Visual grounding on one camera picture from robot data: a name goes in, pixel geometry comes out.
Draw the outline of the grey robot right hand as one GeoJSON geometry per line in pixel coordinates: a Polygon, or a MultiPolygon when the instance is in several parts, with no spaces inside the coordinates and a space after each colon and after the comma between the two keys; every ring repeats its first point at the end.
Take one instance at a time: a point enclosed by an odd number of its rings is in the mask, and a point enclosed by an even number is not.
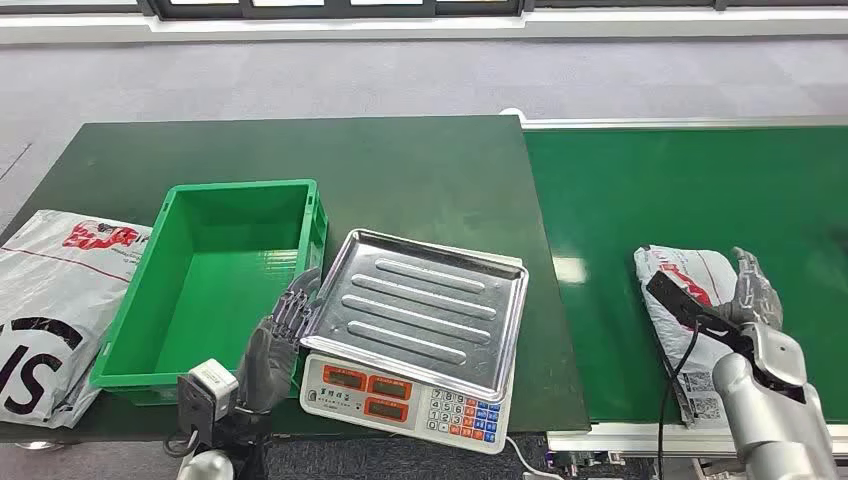
{"type": "Polygon", "coordinates": [[[733,298],[717,307],[720,315],[734,325],[762,323],[782,331],[782,303],[758,258],[740,247],[734,247],[732,253],[737,260],[737,280],[733,298]]]}

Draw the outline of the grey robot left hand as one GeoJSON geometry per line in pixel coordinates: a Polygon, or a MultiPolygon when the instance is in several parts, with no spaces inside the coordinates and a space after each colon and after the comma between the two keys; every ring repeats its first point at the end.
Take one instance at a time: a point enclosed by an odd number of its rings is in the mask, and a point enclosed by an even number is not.
{"type": "Polygon", "coordinates": [[[312,297],[320,286],[319,267],[304,271],[257,324],[237,372],[239,409],[265,413],[287,396],[298,363],[300,338],[314,309],[312,297]]]}

